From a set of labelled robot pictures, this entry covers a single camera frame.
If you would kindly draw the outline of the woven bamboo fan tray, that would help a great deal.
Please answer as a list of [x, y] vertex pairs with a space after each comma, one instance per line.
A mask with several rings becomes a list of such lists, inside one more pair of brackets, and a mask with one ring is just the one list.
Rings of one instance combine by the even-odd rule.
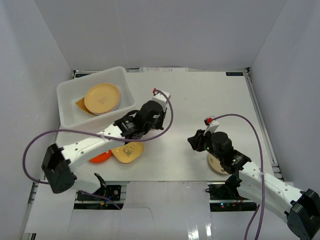
[[78, 101], [76, 101], [76, 102], [75, 102], [75, 105], [76, 105], [78, 108], [80, 108], [81, 110], [83, 110], [83, 111], [86, 111], [86, 110], [87, 110], [87, 108], [86, 108], [86, 106], [85, 106], [84, 98], [81, 98], [81, 99], [79, 99]]

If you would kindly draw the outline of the yellow round plate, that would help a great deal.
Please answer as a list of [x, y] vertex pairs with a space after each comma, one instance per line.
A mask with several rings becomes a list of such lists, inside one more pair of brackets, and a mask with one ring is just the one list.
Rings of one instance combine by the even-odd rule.
[[121, 94], [117, 86], [100, 83], [88, 90], [84, 96], [85, 107], [94, 115], [113, 111], [120, 103]]

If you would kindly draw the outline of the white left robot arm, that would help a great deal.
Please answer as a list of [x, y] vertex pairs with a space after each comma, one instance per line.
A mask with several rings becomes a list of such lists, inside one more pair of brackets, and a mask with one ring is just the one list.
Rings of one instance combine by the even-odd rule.
[[87, 175], [78, 168], [94, 157], [123, 146], [130, 140], [139, 140], [150, 130], [162, 130], [167, 102], [149, 100], [140, 110], [133, 110], [99, 133], [78, 142], [58, 146], [50, 145], [42, 162], [42, 170], [55, 194], [69, 189], [85, 191], [94, 199], [105, 196], [106, 187], [98, 173]]

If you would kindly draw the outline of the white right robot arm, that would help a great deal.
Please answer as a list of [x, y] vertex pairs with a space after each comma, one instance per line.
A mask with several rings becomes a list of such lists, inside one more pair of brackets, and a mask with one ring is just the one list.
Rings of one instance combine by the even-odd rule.
[[230, 175], [226, 195], [240, 196], [279, 217], [301, 240], [311, 240], [320, 230], [320, 196], [312, 189], [301, 190], [264, 173], [249, 157], [236, 150], [224, 132], [199, 129], [187, 141], [197, 152], [207, 151]]

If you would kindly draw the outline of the yellow square panda plate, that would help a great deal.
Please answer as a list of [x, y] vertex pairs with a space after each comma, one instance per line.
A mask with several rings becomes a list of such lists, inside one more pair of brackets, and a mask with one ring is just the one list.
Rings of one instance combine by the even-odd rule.
[[111, 150], [115, 158], [123, 163], [129, 164], [135, 161], [144, 151], [144, 145], [141, 142], [130, 142], [124, 146], [119, 146]]

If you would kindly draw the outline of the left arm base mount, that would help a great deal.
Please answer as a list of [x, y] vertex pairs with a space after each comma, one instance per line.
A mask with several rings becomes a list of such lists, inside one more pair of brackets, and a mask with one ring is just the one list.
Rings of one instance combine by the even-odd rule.
[[75, 210], [121, 210], [124, 199], [121, 185], [106, 185], [99, 188], [93, 196], [78, 191], [75, 197]]

